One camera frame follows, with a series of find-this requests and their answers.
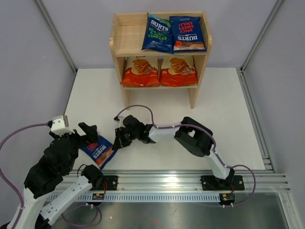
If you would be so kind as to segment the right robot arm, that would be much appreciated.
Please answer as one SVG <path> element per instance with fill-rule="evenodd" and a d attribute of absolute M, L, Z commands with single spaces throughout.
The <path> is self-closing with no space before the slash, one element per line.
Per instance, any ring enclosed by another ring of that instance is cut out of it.
<path fill-rule="evenodd" d="M 232 188 L 235 171 L 217 153 L 213 132 L 192 118 L 184 117 L 181 122 L 173 125 L 145 125 L 129 115 L 122 120 L 122 125 L 115 129 L 113 150 L 128 147 L 136 139 L 144 144 L 176 140 L 192 155 L 207 159 L 213 176 L 202 178 L 202 182 L 213 190 Z"/>

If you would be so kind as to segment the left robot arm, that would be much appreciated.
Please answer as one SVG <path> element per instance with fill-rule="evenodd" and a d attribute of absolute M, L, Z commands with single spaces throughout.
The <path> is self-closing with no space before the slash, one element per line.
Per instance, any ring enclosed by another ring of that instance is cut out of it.
<path fill-rule="evenodd" d="M 30 168 L 23 192 L 1 174 L 1 178 L 15 191 L 20 204 L 13 219 L 2 225 L 2 229 L 50 229 L 59 216 L 83 193 L 97 190 L 103 184 L 103 173 L 94 165 L 88 165 L 76 181 L 48 205 L 49 195 L 68 175 L 78 157 L 79 149 L 98 141 L 96 125 L 84 122 L 78 126 L 85 132 L 79 135 L 77 130 L 61 117 L 42 123 L 50 128 L 53 141 L 44 150 L 43 156 Z"/>

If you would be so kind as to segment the cassava chips bag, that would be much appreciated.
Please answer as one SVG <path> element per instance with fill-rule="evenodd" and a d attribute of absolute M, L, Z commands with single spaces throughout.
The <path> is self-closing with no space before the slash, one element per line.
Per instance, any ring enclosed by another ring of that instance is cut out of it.
<path fill-rule="evenodd" d="M 127 57 L 122 85 L 150 87 L 160 85 L 156 56 Z"/>
<path fill-rule="evenodd" d="M 193 56 L 165 56 L 159 81 L 169 87 L 188 86 L 198 83 Z"/>

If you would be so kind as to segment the blue Burts sea salt bag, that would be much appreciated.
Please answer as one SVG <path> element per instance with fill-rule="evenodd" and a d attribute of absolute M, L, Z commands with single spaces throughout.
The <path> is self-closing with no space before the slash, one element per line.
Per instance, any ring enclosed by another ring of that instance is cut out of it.
<path fill-rule="evenodd" d="M 147 26 L 142 50 L 173 53 L 173 35 L 170 22 L 154 14 L 147 13 Z"/>

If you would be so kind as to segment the blue Burts chilli bag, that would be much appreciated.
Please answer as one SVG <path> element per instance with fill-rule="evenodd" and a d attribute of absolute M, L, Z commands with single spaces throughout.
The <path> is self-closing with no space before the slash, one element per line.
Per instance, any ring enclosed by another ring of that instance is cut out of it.
<path fill-rule="evenodd" d="M 169 17 L 172 35 L 173 52 L 205 52 L 201 17 L 171 16 Z"/>
<path fill-rule="evenodd" d="M 102 170 L 117 152 L 117 150 L 113 150 L 112 147 L 113 145 L 110 141 L 103 136 L 98 135 L 97 142 L 83 147 L 81 150 L 98 165 L 100 170 Z"/>

